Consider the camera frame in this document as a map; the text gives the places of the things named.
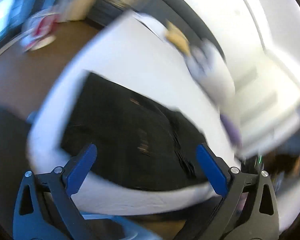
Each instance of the brown floor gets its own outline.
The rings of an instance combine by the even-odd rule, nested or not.
[[[38,110],[66,64],[97,33],[84,22],[61,23],[57,39],[41,49],[11,46],[0,56],[0,105],[22,118]]]

